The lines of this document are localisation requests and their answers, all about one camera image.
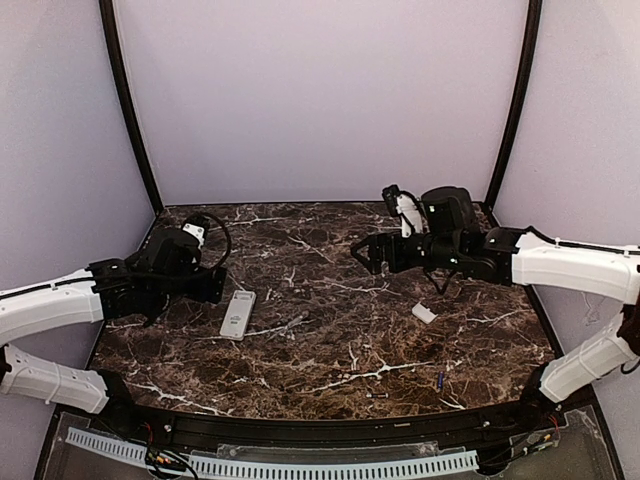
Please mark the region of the white remote control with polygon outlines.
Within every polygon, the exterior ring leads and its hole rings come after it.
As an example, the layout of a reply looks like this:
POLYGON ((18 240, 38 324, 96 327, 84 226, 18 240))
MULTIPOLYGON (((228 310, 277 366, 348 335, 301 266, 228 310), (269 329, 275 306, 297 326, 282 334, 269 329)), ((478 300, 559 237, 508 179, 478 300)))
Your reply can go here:
POLYGON ((252 291, 236 290, 233 293, 219 331, 223 339, 244 339, 255 300, 256 294, 252 291))

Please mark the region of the white battery cover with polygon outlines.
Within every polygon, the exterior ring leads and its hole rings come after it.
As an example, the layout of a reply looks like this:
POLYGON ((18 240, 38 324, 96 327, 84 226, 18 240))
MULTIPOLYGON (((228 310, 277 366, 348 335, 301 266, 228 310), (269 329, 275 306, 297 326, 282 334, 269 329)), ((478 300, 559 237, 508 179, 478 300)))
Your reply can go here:
POLYGON ((412 307, 411 313, 426 325, 432 323, 437 317, 436 314, 434 314, 429 308, 422 305, 421 303, 415 304, 412 307))

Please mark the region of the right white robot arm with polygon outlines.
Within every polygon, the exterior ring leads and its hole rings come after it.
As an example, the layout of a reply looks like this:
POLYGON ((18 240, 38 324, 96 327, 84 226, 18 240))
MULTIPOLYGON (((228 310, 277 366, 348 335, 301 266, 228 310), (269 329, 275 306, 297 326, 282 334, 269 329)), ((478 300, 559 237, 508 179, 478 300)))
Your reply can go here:
POLYGON ((536 405, 563 402, 582 387, 639 358, 639 249, 548 237, 525 229, 481 229, 469 192, 432 189, 421 197, 390 185, 382 192, 395 233, 372 234, 351 247, 371 274, 442 269, 491 284, 543 285, 611 298, 623 308, 580 346, 537 368, 522 394, 536 405))

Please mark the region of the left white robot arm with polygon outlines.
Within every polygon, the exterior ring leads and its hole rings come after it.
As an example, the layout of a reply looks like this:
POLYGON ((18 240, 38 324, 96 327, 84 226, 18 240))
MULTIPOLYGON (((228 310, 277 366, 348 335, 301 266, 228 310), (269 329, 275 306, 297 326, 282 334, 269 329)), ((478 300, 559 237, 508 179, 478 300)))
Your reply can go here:
POLYGON ((172 299, 217 303, 226 270, 218 260, 201 264, 206 223, 188 219, 153 233, 125 259, 89 264, 46 283, 1 294, 1 391, 71 406, 90 414, 131 405, 121 376, 79 370, 30 355, 16 346, 24 337, 75 324, 98 324, 141 315, 152 324, 172 299))

